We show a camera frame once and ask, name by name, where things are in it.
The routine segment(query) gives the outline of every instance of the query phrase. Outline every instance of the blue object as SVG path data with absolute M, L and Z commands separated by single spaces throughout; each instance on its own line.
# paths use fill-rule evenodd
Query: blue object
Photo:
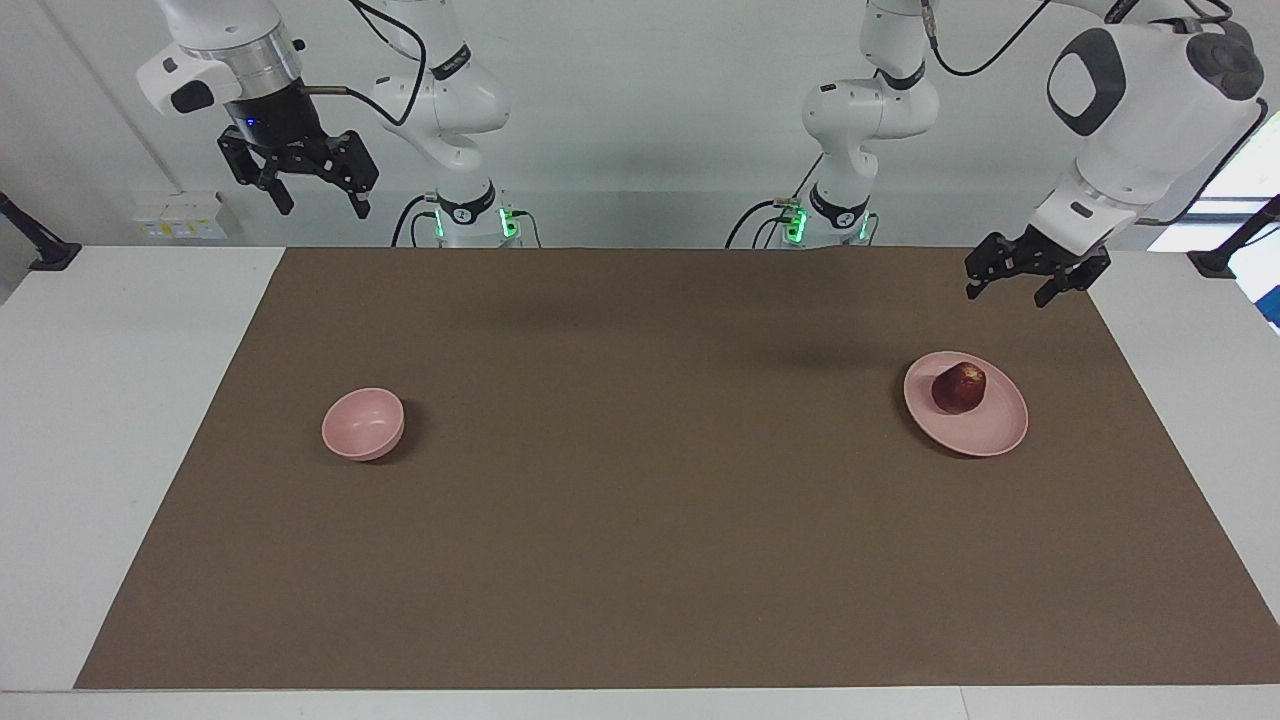
M 1268 320 L 1280 325 L 1280 286 L 1258 300 L 1258 310 L 1262 310 Z

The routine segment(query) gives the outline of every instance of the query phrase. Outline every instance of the white wall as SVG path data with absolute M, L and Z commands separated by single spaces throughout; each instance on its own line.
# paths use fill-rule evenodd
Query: white wall
M 1272 3 L 1233 4 L 1265 64 L 1280 72 Z M 367 87 L 389 70 L 412 70 L 342 0 L 276 4 L 310 45 L 308 82 Z M 476 56 L 516 101 L 511 124 L 481 142 L 511 199 L 538 213 L 549 245 L 722 243 L 741 209 L 790 193 L 817 155 L 799 115 L 808 88 L 870 73 L 856 47 L 860 0 L 458 6 Z M 950 3 L 940 18 L 943 49 L 954 64 L 972 65 L 1030 9 L 1014 0 Z M 1044 78 L 1091 24 L 1091 15 L 1055 6 L 984 76 L 933 73 L 945 102 L 937 128 L 878 146 L 882 242 L 973 245 L 988 231 L 1025 224 L 1078 146 L 1044 101 Z M 166 42 L 151 0 L 0 3 L 0 188 L 67 237 L 137 243 L 127 222 L 133 196 L 173 190 L 168 167 L 183 190 L 224 193 L 244 228 L 238 242 L 378 245 L 404 200 L 430 187 L 407 146 L 366 109 L 320 99 L 326 128 L 360 129 L 383 169 L 374 215 L 357 222 L 340 192 L 291 178 L 298 208 L 278 217 L 265 196 L 230 181 L 214 146 L 227 124 L 219 110 L 168 120 L 141 97 L 133 72 Z M 6 232 L 0 247 L 14 242 Z M 14 273 L 8 264 L 0 278 Z

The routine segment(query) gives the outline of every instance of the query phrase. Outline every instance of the brown table mat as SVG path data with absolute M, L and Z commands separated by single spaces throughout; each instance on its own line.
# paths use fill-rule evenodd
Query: brown table mat
M 1280 682 L 1091 300 L 961 260 L 289 250 L 77 687 Z M 915 429 L 936 350 L 1020 384 L 1018 451 Z M 367 466 L 319 438 L 362 386 L 410 419 Z

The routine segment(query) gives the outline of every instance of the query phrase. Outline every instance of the apple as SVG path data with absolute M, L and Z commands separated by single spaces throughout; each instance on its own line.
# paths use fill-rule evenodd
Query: apple
M 948 415 L 972 413 L 987 397 L 987 373 L 960 363 L 933 380 L 933 402 Z

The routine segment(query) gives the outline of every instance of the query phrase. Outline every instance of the black stand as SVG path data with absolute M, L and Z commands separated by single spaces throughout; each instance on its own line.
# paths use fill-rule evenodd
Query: black stand
M 60 237 L 49 231 L 38 220 L 22 211 L 20 208 L 9 200 L 9 196 L 0 192 L 0 214 L 9 218 L 18 231 L 27 236 L 27 240 L 36 246 L 40 259 L 31 264 L 36 272 L 65 270 L 76 255 L 81 251 L 81 245 L 64 242 Z
M 1230 266 L 1231 258 L 1247 247 L 1249 241 L 1262 232 L 1262 228 L 1276 222 L 1277 217 L 1280 217 L 1280 195 L 1272 197 L 1270 202 L 1249 218 L 1217 250 L 1196 250 L 1188 252 L 1187 256 L 1192 259 L 1192 265 L 1196 265 L 1196 269 L 1206 278 L 1234 281 L 1235 273 L 1231 272 Z

